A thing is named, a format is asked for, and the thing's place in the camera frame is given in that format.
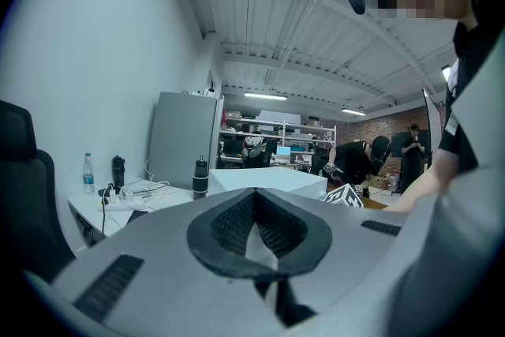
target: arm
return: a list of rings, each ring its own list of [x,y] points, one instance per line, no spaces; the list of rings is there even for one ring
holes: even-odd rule
[[[410,212],[418,197],[430,193],[439,193],[444,190],[458,174],[458,164],[458,155],[438,149],[430,168],[410,185],[396,204],[384,210]]]
[[[416,144],[410,144],[410,146],[404,146],[402,148],[402,153],[407,153],[410,149],[412,149]]]
[[[330,164],[335,164],[335,157],[337,157],[337,148],[334,146],[330,150],[330,155],[328,156],[328,162]]]
[[[369,186],[373,186],[374,184],[376,184],[378,181],[380,180],[380,177],[377,177],[373,174],[369,174],[366,178],[366,180],[364,180],[360,186],[362,189],[367,189]]]

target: person standing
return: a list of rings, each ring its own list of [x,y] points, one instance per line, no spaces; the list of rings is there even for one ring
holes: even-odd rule
[[[419,125],[412,124],[410,127],[410,136],[405,139],[402,148],[403,171],[402,171],[402,190],[405,191],[421,175],[421,157],[425,153],[425,147],[417,139],[419,134]]]

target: power strip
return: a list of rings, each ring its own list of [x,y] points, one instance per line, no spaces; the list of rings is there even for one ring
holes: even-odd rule
[[[108,212],[133,211],[133,210],[142,210],[146,208],[147,205],[144,204],[142,198],[140,197],[134,197],[132,202],[122,202],[121,200],[118,200],[118,198],[116,197],[116,202],[114,202],[113,204],[109,203],[105,206],[105,210]],[[102,211],[102,203],[100,203],[96,207],[96,210],[99,212]]]
[[[117,202],[115,204],[108,204],[105,206],[105,210],[107,212],[119,212],[119,211],[133,211],[133,210],[139,210],[141,211],[142,209],[147,209],[147,205],[146,204],[128,204],[128,205],[125,205],[123,204],[122,202]],[[96,207],[96,210],[98,212],[101,212],[103,209],[102,209],[102,205],[100,204],[98,207]]]

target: gray seat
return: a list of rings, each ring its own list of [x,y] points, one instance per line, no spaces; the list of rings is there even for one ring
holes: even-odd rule
[[[37,150],[32,117],[0,101],[0,201],[4,229],[21,268],[50,282],[74,255],[59,226],[54,163]]]

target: plastic water bottle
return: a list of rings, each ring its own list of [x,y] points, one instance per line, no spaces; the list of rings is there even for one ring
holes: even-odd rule
[[[93,194],[95,192],[95,179],[93,178],[92,154],[86,153],[84,165],[82,167],[82,178],[84,181],[84,193]]]

